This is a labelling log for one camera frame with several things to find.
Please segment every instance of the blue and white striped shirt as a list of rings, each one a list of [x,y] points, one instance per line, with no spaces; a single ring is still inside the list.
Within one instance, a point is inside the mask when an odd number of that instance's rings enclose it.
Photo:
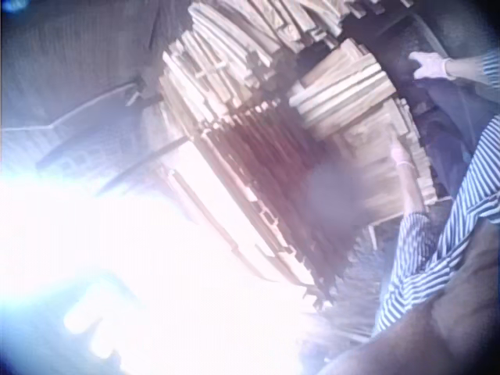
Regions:
[[[498,88],[500,53],[482,58],[484,73]],[[383,298],[376,332],[387,329],[413,306],[440,291],[461,266],[477,221],[500,224],[500,116],[484,129],[473,159],[439,238],[423,213],[401,222],[391,281]]]

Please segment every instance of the dark pants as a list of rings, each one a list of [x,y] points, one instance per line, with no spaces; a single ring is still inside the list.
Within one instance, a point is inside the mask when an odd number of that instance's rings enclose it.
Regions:
[[[498,107],[447,80],[423,80],[419,86],[427,90],[441,111],[426,124],[432,129],[424,142],[437,177],[455,198],[480,135]]]

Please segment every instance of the forearm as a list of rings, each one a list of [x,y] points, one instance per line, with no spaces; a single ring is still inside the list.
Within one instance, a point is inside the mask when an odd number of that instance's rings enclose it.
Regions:
[[[425,205],[416,180],[415,169],[404,163],[396,166],[396,170],[398,171],[402,189],[405,216],[408,216],[410,213],[425,212]]]
[[[446,62],[445,69],[450,77],[489,84],[489,79],[484,74],[483,61],[480,56],[468,59],[450,59]]]

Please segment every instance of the brown fabric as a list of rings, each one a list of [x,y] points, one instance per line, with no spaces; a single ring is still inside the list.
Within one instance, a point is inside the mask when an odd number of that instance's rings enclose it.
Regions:
[[[464,265],[443,291],[369,343],[339,356],[320,375],[443,375],[465,370],[500,322],[498,241],[497,227],[478,225]]]

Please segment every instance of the striped shirt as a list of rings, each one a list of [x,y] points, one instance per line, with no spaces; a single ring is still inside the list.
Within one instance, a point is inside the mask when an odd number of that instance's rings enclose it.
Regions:
[[[498,88],[500,53],[489,52],[482,61],[491,85]],[[376,332],[387,329],[445,287],[461,266],[464,249],[480,218],[500,224],[500,116],[490,121],[480,137],[441,235],[432,234],[424,213],[415,212],[402,220]]]

